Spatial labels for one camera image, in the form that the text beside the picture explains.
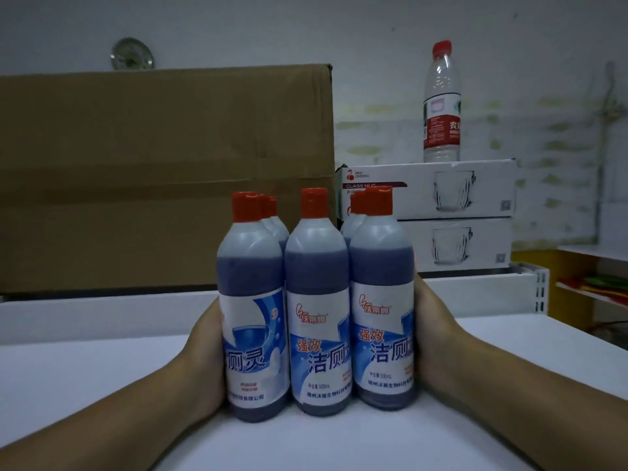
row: yellow panel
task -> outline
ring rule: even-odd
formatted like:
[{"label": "yellow panel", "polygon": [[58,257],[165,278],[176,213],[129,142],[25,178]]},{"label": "yellow panel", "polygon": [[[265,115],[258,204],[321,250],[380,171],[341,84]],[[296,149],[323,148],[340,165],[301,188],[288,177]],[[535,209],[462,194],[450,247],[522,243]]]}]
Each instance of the yellow panel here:
[{"label": "yellow panel", "polygon": [[512,261],[524,261],[548,268],[549,280],[549,316],[585,330],[593,321],[594,299],[576,292],[556,287],[556,280],[564,277],[582,277],[596,271],[598,259],[584,254],[567,251],[514,251]]}]

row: purple liquid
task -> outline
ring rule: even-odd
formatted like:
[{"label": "purple liquid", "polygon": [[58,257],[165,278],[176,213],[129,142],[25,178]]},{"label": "purple liquid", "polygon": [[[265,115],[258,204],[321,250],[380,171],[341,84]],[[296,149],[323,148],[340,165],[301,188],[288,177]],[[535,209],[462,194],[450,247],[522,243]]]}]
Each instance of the purple liquid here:
[{"label": "purple liquid", "polygon": [[[365,249],[351,247],[351,280],[363,285],[396,286],[414,280],[414,251],[412,247],[400,249]],[[382,410],[399,410],[409,405],[416,389],[387,395],[365,390],[356,385],[358,396],[369,405]]]},{"label": "purple liquid", "polygon": [[[284,255],[286,266],[286,290],[310,296],[333,294],[349,287],[349,253],[346,249],[332,253],[291,253]],[[327,406],[300,403],[296,405],[314,416],[330,416],[341,412],[349,404],[351,396]]]},{"label": "purple liquid", "polygon": [[[257,296],[283,287],[283,258],[219,257],[216,261],[218,292],[226,296]],[[236,418],[250,423],[268,420],[288,403],[287,392],[270,405],[241,408],[231,404]]]}]

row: cardboard box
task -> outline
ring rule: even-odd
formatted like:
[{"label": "cardboard box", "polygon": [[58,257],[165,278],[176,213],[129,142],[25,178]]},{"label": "cardboard box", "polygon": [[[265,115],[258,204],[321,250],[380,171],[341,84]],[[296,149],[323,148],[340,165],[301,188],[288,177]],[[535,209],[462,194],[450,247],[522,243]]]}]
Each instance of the cardboard box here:
[{"label": "cardboard box", "polygon": [[418,272],[507,268],[512,218],[400,221]]},{"label": "cardboard box", "polygon": [[355,190],[389,185],[398,220],[511,217],[516,167],[514,159],[345,166],[336,173],[337,214],[347,220]]},{"label": "cardboard box", "polygon": [[[327,65],[0,77],[0,293],[213,285],[231,193],[334,188]],[[330,217],[335,218],[334,195]]]}]

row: glass mug picture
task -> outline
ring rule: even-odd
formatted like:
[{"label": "glass mug picture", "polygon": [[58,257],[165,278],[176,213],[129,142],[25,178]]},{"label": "glass mug picture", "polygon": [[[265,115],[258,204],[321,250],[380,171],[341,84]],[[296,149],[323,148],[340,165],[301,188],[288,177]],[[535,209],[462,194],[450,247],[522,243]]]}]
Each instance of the glass mug picture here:
[{"label": "glass mug picture", "polygon": [[437,266],[461,264],[469,256],[471,228],[441,228],[432,231],[432,256]]},{"label": "glass mug picture", "polygon": [[471,205],[471,187],[475,183],[473,170],[436,172],[434,201],[439,212],[459,212]]}]

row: large brown cardboard box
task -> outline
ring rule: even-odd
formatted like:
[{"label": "large brown cardboard box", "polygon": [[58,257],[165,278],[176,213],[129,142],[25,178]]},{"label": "large brown cardboard box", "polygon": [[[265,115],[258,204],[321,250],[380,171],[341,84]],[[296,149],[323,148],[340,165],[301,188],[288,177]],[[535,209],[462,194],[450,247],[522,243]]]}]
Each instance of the large brown cardboard box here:
[{"label": "large brown cardboard box", "polygon": [[213,285],[231,193],[329,189],[327,65],[0,78],[0,293]]}]

